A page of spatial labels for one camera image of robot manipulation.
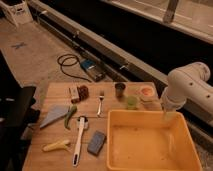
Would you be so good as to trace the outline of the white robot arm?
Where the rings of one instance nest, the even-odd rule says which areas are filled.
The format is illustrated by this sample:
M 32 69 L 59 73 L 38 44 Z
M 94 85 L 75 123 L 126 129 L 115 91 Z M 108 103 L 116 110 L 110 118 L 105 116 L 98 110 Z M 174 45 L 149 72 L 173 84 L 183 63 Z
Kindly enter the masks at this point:
M 175 68 L 168 73 L 168 85 L 164 88 L 161 101 L 165 111 L 181 109 L 188 99 L 213 116 L 213 86 L 209 67 L 203 62 Z

